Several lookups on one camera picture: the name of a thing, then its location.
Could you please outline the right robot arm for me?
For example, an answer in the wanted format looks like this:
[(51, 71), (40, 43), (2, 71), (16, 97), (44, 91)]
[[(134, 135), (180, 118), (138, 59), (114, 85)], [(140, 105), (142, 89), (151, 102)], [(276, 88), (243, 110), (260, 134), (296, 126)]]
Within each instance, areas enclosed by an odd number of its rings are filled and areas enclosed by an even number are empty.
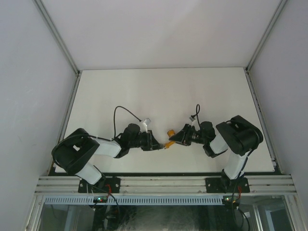
[(199, 130), (185, 124), (181, 131), (169, 136), (169, 140), (184, 146), (201, 144), (205, 154), (211, 158), (230, 151), (220, 177), (205, 179), (207, 193), (250, 192), (244, 168), (251, 153), (263, 142), (263, 135), (259, 128), (240, 115), (215, 127), (204, 121), (200, 123)]

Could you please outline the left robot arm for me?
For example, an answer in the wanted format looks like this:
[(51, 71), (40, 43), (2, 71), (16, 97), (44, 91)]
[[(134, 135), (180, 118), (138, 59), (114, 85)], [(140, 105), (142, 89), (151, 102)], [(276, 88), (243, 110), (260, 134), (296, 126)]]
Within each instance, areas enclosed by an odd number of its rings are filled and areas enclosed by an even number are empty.
[(145, 152), (164, 148), (151, 130), (141, 129), (137, 124), (129, 124), (123, 132), (112, 140), (96, 137), (78, 128), (58, 143), (51, 151), (54, 163), (69, 175), (84, 180), (90, 189), (99, 193), (107, 189), (106, 176), (92, 163), (94, 155), (105, 155), (119, 159), (130, 149), (140, 148)]

